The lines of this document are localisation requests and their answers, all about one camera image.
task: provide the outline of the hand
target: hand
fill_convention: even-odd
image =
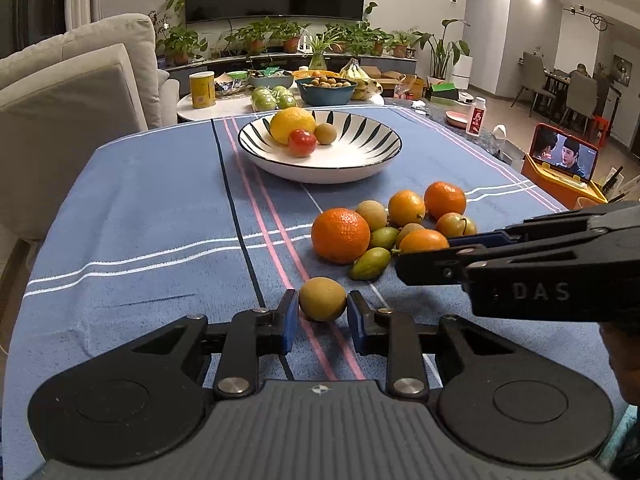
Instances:
[[[600,323],[600,335],[609,352],[622,398],[640,404],[640,335],[628,334],[611,323]]]

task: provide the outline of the yellow basket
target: yellow basket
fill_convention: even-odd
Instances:
[[[305,77],[313,77],[314,72],[320,73],[321,76],[340,77],[340,74],[331,72],[330,70],[296,70],[292,72],[293,79],[304,79]]]

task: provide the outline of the red label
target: red label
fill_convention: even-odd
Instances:
[[[474,113],[471,115],[471,125],[469,126],[469,133],[471,135],[480,135],[480,126],[482,125],[483,116],[484,110],[481,108],[474,108]]]

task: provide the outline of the orange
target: orange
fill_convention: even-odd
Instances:
[[[446,182],[434,182],[424,192],[427,212],[436,220],[446,213],[462,213],[466,209],[466,196],[458,186]]]
[[[404,189],[389,200],[389,219],[398,227],[419,224],[425,215],[424,201],[417,193]]]
[[[448,247],[449,241],[439,232],[433,229],[420,229],[405,236],[399,249],[401,253],[420,253]]]
[[[337,207],[320,214],[311,227],[311,243],[320,256],[336,264],[351,264],[369,247],[367,221],[355,211]]]
[[[304,108],[285,108],[276,112],[270,123],[271,137],[280,144],[289,143],[293,130],[306,130],[312,134],[316,130],[316,120],[309,110]]]

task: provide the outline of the bottle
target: bottle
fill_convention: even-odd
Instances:
[[[475,137],[480,136],[480,130],[482,129],[482,124],[484,123],[485,113],[486,99],[482,97],[476,97],[476,100],[471,106],[469,117],[466,121],[466,132],[469,135],[473,135]]]

